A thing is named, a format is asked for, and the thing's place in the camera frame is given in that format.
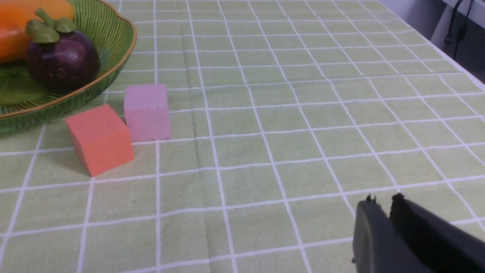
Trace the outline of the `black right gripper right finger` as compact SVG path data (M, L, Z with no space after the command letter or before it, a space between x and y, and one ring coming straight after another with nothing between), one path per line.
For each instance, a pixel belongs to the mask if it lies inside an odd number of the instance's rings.
M390 221L419 261L435 273L483 273L485 244L401 193L393 196Z

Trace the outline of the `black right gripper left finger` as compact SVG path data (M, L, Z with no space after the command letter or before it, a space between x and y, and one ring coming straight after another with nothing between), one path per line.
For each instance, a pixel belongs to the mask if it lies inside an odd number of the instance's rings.
M358 273L432 272L414 256L371 195L357 204L353 253Z

